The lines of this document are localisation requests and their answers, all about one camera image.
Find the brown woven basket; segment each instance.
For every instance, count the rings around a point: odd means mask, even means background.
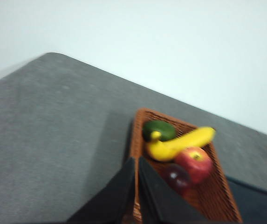
[[[167,163],[152,160],[144,150],[142,128],[143,124],[149,120],[163,120],[172,124],[177,131],[177,136],[181,136],[182,134],[195,129],[196,126],[151,109],[141,108],[137,111],[133,124],[130,156],[135,158],[139,158],[141,155],[144,156],[155,170],[160,172]],[[196,188],[189,190],[186,196],[184,196],[184,199],[210,220],[242,223],[238,207],[228,187],[227,180],[223,174],[213,144],[210,143],[203,147],[203,149],[213,160],[213,171],[203,183]],[[142,216],[138,198],[138,160],[136,160],[135,165],[136,192],[133,216],[136,221],[141,223]]]

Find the avocado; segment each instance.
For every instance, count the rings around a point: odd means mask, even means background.
[[[153,131],[158,131],[161,133],[160,141],[168,141],[176,137],[175,128],[162,120],[151,120],[144,124],[143,126],[143,138],[145,141],[150,141],[151,133]]]

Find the yellow banana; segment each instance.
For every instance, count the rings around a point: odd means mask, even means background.
[[[155,160],[167,162],[173,160],[183,149],[191,146],[203,147],[212,141],[215,129],[211,127],[199,127],[179,138],[168,141],[160,141],[161,133],[151,133],[151,141],[146,143],[148,154]]]

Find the gray felt surface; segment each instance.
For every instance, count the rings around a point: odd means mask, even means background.
[[[121,167],[139,107],[215,127],[225,174],[267,190],[267,135],[48,53],[0,80],[0,224],[71,216]]]

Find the red apple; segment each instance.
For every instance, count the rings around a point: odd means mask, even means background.
[[[178,164],[170,164],[166,166],[160,173],[165,182],[183,196],[192,185],[189,174]]]
[[[182,150],[175,158],[190,175],[192,183],[203,182],[211,173],[213,162],[208,154],[200,147],[189,147]]]

